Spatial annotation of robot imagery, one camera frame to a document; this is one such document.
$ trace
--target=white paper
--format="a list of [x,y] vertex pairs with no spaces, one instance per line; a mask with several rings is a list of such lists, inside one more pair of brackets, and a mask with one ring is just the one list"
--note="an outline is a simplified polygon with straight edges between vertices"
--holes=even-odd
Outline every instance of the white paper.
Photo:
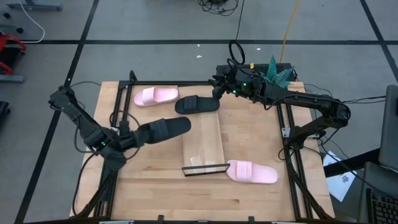
[[[329,154],[335,157],[335,159],[337,159],[338,161],[341,161],[341,159],[339,157],[336,157],[336,155],[331,151],[329,151]],[[325,158],[323,158],[324,167],[330,164],[334,164],[335,162],[336,161],[329,155],[326,155]],[[353,183],[354,178],[355,176],[351,172],[346,172],[344,174],[326,178],[326,182],[328,183],[329,193],[333,195],[337,200],[342,202],[347,194],[349,187]]]

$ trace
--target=slide sandal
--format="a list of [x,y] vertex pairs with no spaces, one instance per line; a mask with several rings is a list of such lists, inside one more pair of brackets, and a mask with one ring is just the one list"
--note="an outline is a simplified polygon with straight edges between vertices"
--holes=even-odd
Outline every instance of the slide sandal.
[[229,178],[240,183],[273,184],[278,180],[278,172],[271,167],[260,166],[250,161],[230,160],[226,171]]
[[191,130],[191,121],[186,117],[159,119],[139,126],[138,131],[149,131],[148,144],[165,141]]
[[184,97],[175,103],[175,112],[179,114],[212,112],[218,110],[218,108],[220,108],[218,100],[198,95]]
[[151,87],[140,91],[134,97],[134,102],[137,106],[154,106],[173,102],[179,98],[177,89]]

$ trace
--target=gray floor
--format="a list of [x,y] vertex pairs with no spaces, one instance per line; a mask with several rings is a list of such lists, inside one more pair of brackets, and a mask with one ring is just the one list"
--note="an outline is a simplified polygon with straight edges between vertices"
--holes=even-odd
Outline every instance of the gray floor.
[[[367,0],[381,34],[398,40],[395,0]],[[93,0],[62,1],[63,11],[29,11],[46,30],[45,40],[79,40]],[[245,2],[240,39],[281,40],[294,8],[294,0],[250,0]],[[40,29],[22,11],[0,23],[19,24],[23,34],[4,32],[22,39],[38,39]],[[240,7],[229,17],[203,12],[191,0],[99,0],[88,40],[184,40],[234,39]],[[377,40],[359,0],[302,0],[289,40]],[[32,170],[43,145],[53,111],[47,101],[62,85],[77,45],[28,45],[16,66],[26,76],[24,84],[0,83],[0,100],[11,104],[12,113],[0,134],[0,216],[12,223],[24,196]],[[281,45],[243,45],[247,62],[268,63],[280,57]],[[398,46],[389,45],[398,59]],[[139,80],[206,80],[216,65],[229,57],[225,44],[96,45],[86,44],[73,83],[125,80],[131,69]],[[295,65],[300,81],[329,89],[335,98],[348,100],[385,94],[386,86],[397,84],[379,45],[287,45],[284,62]],[[315,88],[308,88],[321,93]],[[99,88],[80,85],[78,99],[93,114]],[[352,105],[349,125],[333,138],[348,156],[379,147],[383,103]],[[67,218],[82,155],[73,150],[72,123],[61,116],[49,154],[30,203],[25,222]],[[342,156],[333,145],[327,149]],[[356,216],[358,198],[351,189],[343,205],[333,202],[339,213]]]

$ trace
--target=pink slide sandal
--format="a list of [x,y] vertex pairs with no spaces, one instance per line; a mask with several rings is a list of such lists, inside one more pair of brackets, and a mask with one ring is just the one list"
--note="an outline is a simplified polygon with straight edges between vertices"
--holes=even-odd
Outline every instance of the pink slide sandal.
[[180,98],[178,90],[174,88],[146,88],[140,91],[134,102],[137,106],[154,106],[161,103],[169,103]]
[[230,160],[226,171],[229,178],[240,183],[273,184],[278,180],[278,172],[271,167],[260,166],[250,161]]

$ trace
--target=red object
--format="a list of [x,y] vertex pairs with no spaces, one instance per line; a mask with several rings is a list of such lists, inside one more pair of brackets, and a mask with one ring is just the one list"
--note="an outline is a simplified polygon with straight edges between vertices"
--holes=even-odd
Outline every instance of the red object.
[[[19,39],[15,38],[11,35],[8,35],[8,34],[3,34],[3,35],[0,35],[0,52],[3,50],[3,48],[6,47],[7,39],[11,39],[15,43],[19,44],[21,46],[21,49],[20,49],[21,52],[26,51],[25,44],[22,43]],[[0,67],[5,70],[6,75],[12,75],[14,73],[14,70],[10,66],[6,65],[4,62],[0,62]]]
[[14,36],[11,36],[9,34],[3,34],[0,35],[0,52],[1,50],[4,48],[4,46],[6,46],[7,43],[7,39],[11,39],[13,40],[15,43],[19,44],[21,46],[21,52],[25,52],[26,51],[26,46],[24,43],[22,43],[19,39],[17,39]]
[[14,70],[12,68],[10,68],[8,65],[6,65],[5,63],[0,62],[0,67],[5,69],[6,71],[6,75],[12,75],[14,74]]

